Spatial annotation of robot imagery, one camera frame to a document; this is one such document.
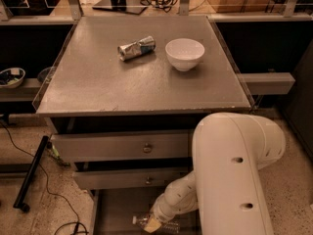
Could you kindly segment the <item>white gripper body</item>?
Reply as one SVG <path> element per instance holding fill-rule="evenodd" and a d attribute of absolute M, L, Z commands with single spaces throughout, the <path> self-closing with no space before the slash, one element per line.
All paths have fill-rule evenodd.
<path fill-rule="evenodd" d="M 151 208 L 151 214 L 154 218 L 162 223 L 172 220 L 176 213 L 165 200 L 163 195 L 160 195 Z"/>

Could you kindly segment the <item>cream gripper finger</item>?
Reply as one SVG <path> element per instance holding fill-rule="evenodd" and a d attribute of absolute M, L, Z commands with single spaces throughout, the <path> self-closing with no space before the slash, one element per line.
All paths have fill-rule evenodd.
<path fill-rule="evenodd" d="M 148 219 L 147 224 L 144 227 L 144 230 L 148 233 L 153 233 L 157 231 L 158 229 L 160 229 L 160 227 L 161 227 L 161 223 L 157 219 L 151 216 Z"/>

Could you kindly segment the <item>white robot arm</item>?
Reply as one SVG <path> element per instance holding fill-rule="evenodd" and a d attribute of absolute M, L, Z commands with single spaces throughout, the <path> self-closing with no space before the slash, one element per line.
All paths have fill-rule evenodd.
<path fill-rule="evenodd" d="M 202 235 L 274 235 L 258 171 L 279 160 L 286 138 L 273 120 L 211 114 L 193 135 L 193 171 L 170 183 L 150 210 L 153 233 L 197 210 Z"/>

